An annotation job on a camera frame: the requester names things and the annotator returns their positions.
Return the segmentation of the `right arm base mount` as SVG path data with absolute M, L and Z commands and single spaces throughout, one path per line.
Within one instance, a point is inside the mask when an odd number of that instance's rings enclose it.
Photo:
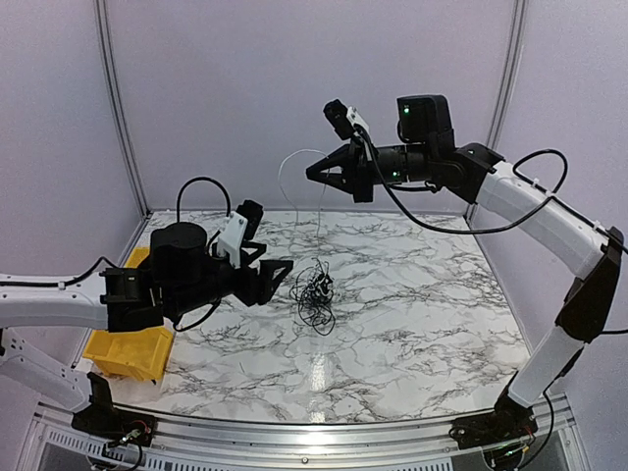
M 454 419 L 448 434 L 460 449 L 494 445 L 536 433 L 533 415 L 532 407 L 520 405 L 503 391 L 491 411 Z

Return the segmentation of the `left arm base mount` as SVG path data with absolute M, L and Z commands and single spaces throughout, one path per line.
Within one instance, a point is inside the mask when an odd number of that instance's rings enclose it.
M 135 442 L 150 446 L 156 418 L 115 407 L 108 382 L 95 373 L 87 373 L 86 378 L 89 382 L 88 403 L 73 413 L 72 428 L 114 444 Z

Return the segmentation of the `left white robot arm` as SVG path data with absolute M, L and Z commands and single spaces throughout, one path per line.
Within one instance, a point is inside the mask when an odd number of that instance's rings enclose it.
M 24 326 L 87 327 L 133 333 L 178 324 L 205 305 L 233 295 L 246 306 L 264 305 L 293 268 L 290 260 L 264 260 L 245 220 L 233 219 L 210 242 L 206 231 L 178 222 L 150 237 L 147 258 L 135 269 L 94 269 L 73 279 L 1 278 L 1 372 L 16 375 L 70 412 L 81 415 L 104 437 L 123 430 L 103 378 L 69 373 L 36 347 L 9 334 Z

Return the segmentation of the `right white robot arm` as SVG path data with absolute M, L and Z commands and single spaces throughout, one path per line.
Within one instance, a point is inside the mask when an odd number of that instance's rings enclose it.
M 502 232 L 521 229 L 556 256 L 573 274 L 553 327 L 500 394 L 486 430 L 505 440 L 524 423 L 524 412 L 566 373 L 585 345 L 603 335 L 626 249 L 617 228 L 605 229 L 577 213 L 514 164 L 480 143 L 456 146 L 447 100 L 414 95 L 396 101 L 396 146 L 376 146 L 357 109 L 335 99 L 323 113 L 344 145 L 311 165 L 308 180 L 372 201 L 381 185 L 395 206 L 404 183 L 427 191 L 446 189 L 463 201 L 505 220 Z

